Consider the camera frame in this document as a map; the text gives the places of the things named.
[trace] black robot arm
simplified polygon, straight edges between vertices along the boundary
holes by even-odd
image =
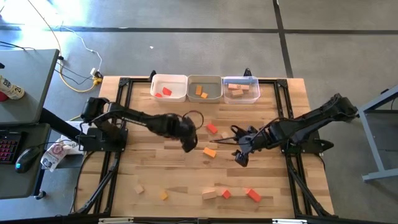
[[[94,123],[104,134],[104,141],[125,141],[120,128],[109,122],[109,119],[125,121],[145,126],[149,131],[165,138],[179,139],[185,152],[197,145],[196,127],[188,116],[174,113],[149,115],[141,111],[126,108],[118,103],[110,103],[106,98],[89,98],[81,114],[84,123]]]
[[[288,143],[300,145],[308,141],[310,135],[321,127],[332,121],[351,121],[355,118],[357,112],[358,110],[349,99],[336,94],[318,109],[294,119],[276,118],[259,131],[252,126],[247,131],[232,126],[231,130],[235,133],[233,139],[241,148],[240,151],[237,150],[233,154],[235,161],[246,167],[249,161],[249,153],[261,151],[263,148],[272,149]],[[223,143],[223,140],[219,139],[215,142]]]

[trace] concrete floor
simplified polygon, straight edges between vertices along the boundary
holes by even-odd
[[[7,4],[1,13],[0,26],[27,25],[22,31],[0,30],[1,41],[37,49],[57,47],[51,32],[34,29],[34,25],[43,23],[26,2],[8,2],[12,4]],[[65,26],[84,27],[277,28],[272,0],[49,2],[55,7],[44,4],[39,10],[53,26],[63,21]],[[279,0],[279,4],[285,29],[398,29],[396,1]],[[12,17],[17,10],[28,17]],[[96,55],[86,51],[72,33],[56,32],[56,35],[72,70],[87,75],[92,67],[98,66]],[[153,69],[187,75],[240,75],[249,67],[257,77],[286,77],[278,34],[81,32],[79,35],[89,48],[103,56],[104,75],[148,75]],[[335,93],[361,106],[398,84],[396,35],[287,34],[286,40],[293,75],[305,79],[312,108]],[[89,83],[79,86],[87,87]],[[97,96],[98,91],[99,87],[89,93],[75,93],[55,73],[45,107],[63,119],[70,119],[81,112],[87,97]],[[360,120],[329,124],[320,134],[335,143],[324,156],[335,213],[343,218],[398,223],[398,177],[368,184],[361,180],[361,175],[376,171],[376,165]],[[0,220],[67,214],[76,175],[77,169],[46,172],[42,188],[49,196],[39,201],[2,200]]]

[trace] keyboard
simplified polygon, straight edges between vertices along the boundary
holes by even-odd
[[[15,164],[21,145],[22,133],[0,131],[0,164]]]

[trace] wooden block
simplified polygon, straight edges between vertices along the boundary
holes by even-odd
[[[229,138],[229,134],[228,134],[227,132],[223,132],[223,133],[221,134],[221,137],[223,137],[223,138]]]
[[[229,90],[250,90],[249,85],[228,84]]]
[[[162,92],[163,92],[163,94],[165,94],[165,95],[167,95],[167,96],[170,96],[170,95],[172,94],[172,91],[169,90],[169,89],[166,88],[166,87],[163,87]]]
[[[144,192],[144,188],[142,187],[142,185],[137,185],[134,190],[137,192],[137,194],[141,194]]]
[[[261,201],[261,196],[257,194],[253,189],[247,189],[246,194],[251,197],[255,202]]]
[[[231,196],[231,192],[229,192],[229,190],[224,190],[223,197],[225,199],[229,199],[230,196]]]
[[[196,95],[201,95],[201,85],[197,85]]]
[[[204,200],[211,199],[211,198],[216,198],[217,197],[217,192],[215,190],[204,190],[201,194],[201,197]]]
[[[169,196],[167,195],[167,192],[166,192],[166,191],[163,191],[162,194],[160,195],[160,198],[161,198],[162,200],[166,200],[168,197],[169,197]]]
[[[207,94],[207,93],[202,93],[202,94],[200,95],[200,97],[202,97],[202,98],[204,98],[204,99],[206,99],[206,98],[207,98],[207,96],[208,96],[208,94]]]
[[[204,154],[206,154],[206,155],[208,155],[208,156],[211,156],[211,157],[216,157],[216,154],[217,154],[217,152],[216,151],[214,151],[214,150],[212,150],[212,149],[209,149],[209,148],[207,148],[207,147],[205,147],[205,149],[203,150],[203,153]]]
[[[213,134],[216,134],[217,131],[218,131],[217,128],[214,125],[212,125],[212,124],[207,124],[206,128]]]
[[[231,91],[232,97],[240,97],[243,96],[243,90],[233,90]]]

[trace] wooden table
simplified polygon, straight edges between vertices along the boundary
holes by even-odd
[[[114,101],[119,79],[105,77],[99,97]],[[288,84],[294,115],[310,111],[304,80],[292,78]],[[213,123],[218,133],[232,134],[229,130],[232,124],[244,129],[249,125],[260,128],[277,117],[272,85],[261,85],[261,97],[253,105],[190,103],[188,100],[159,103],[151,97],[149,88],[149,83],[134,84],[130,108],[148,114],[185,114],[198,110],[205,116],[205,124]],[[113,217],[294,217],[286,162],[279,148],[251,154],[249,165],[243,168],[231,155],[238,147],[209,143],[221,136],[209,134],[205,128],[198,130],[198,146],[189,153],[184,153],[179,141],[156,136],[142,126],[128,124],[127,128],[129,139],[119,166]],[[215,159],[202,153],[205,146],[217,151]],[[87,160],[78,186],[76,207],[80,208],[97,188],[103,157],[104,153],[96,152]],[[309,189],[324,208],[333,213],[322,162],[314,155],[303,154],[303,163]],[[137,184],[145,188],[144,193],[135,193]],[[245,195],[246,187],[254,188],[262,196],[260,203]],[[215,189],[218,195],[223,189],[229,189],[232,197],[202,200],[201,193],[206,189]],[[165,201],[160,199],[163,190],[169,195]],[[108,189],[105,189],[102,206],[107,196]],[[302,204],[301,192],[298,196]]]

